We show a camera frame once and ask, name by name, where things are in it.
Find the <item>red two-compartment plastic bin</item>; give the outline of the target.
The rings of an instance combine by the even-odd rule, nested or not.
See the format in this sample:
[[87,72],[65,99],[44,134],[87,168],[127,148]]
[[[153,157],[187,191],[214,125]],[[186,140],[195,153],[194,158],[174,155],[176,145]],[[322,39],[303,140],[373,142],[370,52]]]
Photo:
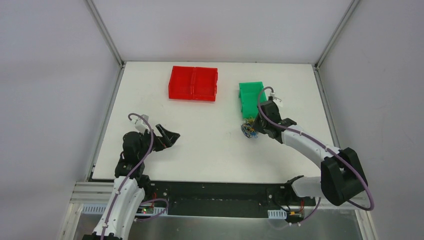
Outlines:
[[217,82],[217,68],[173,66],[168,83],[168,98],[215,102]]

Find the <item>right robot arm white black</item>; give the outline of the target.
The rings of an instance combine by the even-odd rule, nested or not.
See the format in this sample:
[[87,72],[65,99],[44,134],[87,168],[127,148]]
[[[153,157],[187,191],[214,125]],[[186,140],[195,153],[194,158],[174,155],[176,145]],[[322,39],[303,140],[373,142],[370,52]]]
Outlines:
[[290,187],[283,192],[288,204],[296,205],[304,197],[313,197],[325,198],[340,206],[369,190],[359,157],[353,149],[323,144],[292,119],[282,119],[274,101],[259,104],[253,128],[301,153],[320,169],[318,177],[298,176],[288,181]]

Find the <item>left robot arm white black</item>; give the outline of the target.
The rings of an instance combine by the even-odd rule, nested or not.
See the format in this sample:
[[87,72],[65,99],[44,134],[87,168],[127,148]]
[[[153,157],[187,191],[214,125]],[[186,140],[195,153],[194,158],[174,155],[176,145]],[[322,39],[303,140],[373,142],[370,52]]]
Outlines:
[[142,132],[130,131],[122,137],[122,152],[115,167],[113,190],[100,221],[84,240],[126,240],[143,202],[152,198],[150,178],[144,174],[144,161],[151,152],[172,147],[180,134],[156,125],[157,131],[145,126]]

